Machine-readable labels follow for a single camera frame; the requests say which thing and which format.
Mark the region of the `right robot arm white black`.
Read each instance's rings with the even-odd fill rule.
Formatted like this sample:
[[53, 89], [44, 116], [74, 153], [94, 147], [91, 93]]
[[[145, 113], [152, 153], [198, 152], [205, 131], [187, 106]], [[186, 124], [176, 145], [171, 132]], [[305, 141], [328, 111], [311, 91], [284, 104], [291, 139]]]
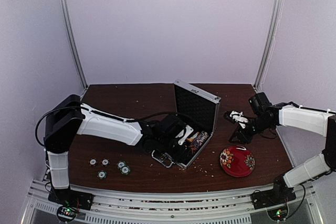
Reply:
[[335, 111], [294, 102], [272, 104], [263, 92], [248, 102], [253, 117], [235, 110], [224, 113], [226, 120], [238, 124], [230, 142], [249, 144], [255, 135], [274, 129], [296, 162], [294, 168], [274, 180], [267, 194], [272, 203], [281, 203], [300, 184], [335, 172]]

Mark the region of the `aluminium poker case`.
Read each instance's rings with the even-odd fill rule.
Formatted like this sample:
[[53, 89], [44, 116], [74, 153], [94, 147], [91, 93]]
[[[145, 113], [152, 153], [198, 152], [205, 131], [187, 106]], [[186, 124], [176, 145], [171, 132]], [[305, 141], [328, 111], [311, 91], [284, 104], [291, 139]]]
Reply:
[[[186, 169], [196, 160], [213, 137], [221, 98], [179, 79], [173, 83], [173, 87], [176, 112], [168, 114], [160, 122], [159, 132], [161, 133], [163, 146], [154, 149], [151, 156], [166, 168], [178, 165]], [[200, 133], [201, 131], [205, 131], [208, 133], [208, 139], [199, 148], [196, 154], [190, 155], [189, 153], [186, 163], [174, 163], [168, 154], [169, 144], [178, 142], [175, 137], [186, 125], [189, 125], [194, 130], [190, 136], [196, 132]]]

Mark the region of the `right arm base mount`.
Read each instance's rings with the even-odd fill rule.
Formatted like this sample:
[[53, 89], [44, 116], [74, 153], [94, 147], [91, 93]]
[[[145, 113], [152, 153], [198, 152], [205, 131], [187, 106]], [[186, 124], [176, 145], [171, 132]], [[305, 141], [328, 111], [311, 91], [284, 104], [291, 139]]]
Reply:
[[268, 217], [272, 221], [285, 221], [289, 217], [289, 202], [296, 199], [294, 192], [277, 195], [273, 190], [255, 190], [251, 194], [254, 209], [266, 209]]

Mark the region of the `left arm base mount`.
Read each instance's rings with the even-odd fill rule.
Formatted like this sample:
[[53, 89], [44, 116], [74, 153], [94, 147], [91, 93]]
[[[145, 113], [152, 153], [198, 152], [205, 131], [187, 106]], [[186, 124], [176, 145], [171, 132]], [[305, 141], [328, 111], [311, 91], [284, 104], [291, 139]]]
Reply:
[[80, 210], [90, 210], [93, 194], [71, 189], [56, 189], [49, 193], [48, 200], [58, 203], [56, 217], [62, 222], [73, 221]]

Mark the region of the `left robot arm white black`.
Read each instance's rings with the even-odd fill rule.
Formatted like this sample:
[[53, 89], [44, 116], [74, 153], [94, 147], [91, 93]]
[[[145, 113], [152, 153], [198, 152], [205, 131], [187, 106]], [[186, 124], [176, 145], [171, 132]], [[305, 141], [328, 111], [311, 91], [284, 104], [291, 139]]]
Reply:
[[183, 114], [163, 112], [164, 119], [149, 121], [128, 119], [109, 114], [82, 103], [72, 94], [39, 119], [45, 122], [45, 133], [38, 141], [47, 156], [51, 188], [58, 200], [71, 205], [76, 197], [70, 189], [68, 155], [77, 135], [94, 136], [117, 141], [128, 146], [142, 146], [147, 151], [181, 147], [192, 128], [185, 123]]

